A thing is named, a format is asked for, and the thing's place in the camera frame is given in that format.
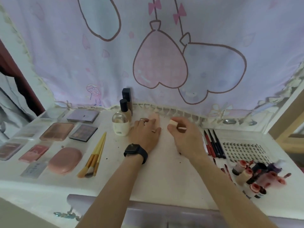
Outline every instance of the purple bottle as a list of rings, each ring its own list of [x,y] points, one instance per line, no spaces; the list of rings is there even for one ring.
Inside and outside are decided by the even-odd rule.
[[[277,162],[273,162],[268,165],[267,173],[270,171],[274,171],[277,174],[282,171],[282,167],[285,165],[286,161],[283,159],[279,159]]]

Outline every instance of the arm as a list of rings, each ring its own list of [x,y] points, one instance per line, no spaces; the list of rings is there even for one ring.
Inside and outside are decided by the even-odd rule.
[[[254,228],[257,224],[261,228],[277,227],[208,158],[198,127],[186,118],[174,117],[172,120],[187,128],[185,133],[180,133],[176,127],[168,125],[178,151],[199,173],[227,224],[230,227]]]
[[[149,154],[158,143],[161,128],[154,133],[155,119],[145,121],[148,122],[146,125],[143,121],[134,123],[129,138],[131,143],[139,144]],[[127,155],[76,227],[120,228],[142,162],[143,157],[139,154]]]

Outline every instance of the pink oval case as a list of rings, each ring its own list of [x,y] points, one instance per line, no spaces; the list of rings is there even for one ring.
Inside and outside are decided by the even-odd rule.
[[[48,168],[57,174],[67,174],[71,172],[80,162],[82,153],[72,147],[65,147],[58,151],[49,161]]]

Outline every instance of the black watch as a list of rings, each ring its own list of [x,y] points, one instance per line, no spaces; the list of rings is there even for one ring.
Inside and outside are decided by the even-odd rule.
[[[143,163],[144,164],[148,159],[148,153],[138,144],[130,144],[125,149],[124,156],[127,154],[140,154],[143,157]]]

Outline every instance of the pink cartoon character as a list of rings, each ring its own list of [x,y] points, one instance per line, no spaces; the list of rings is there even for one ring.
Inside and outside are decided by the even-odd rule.
[[[88,84],[87,85],[87,91],[91,94],[90,100],[95,99],[95,104],[94,105],[97,105],[97,99],[98,99],[99,100],[98,105],[102,106],[101,105],[101,92],[100,92],[99,88],[96,85]]]

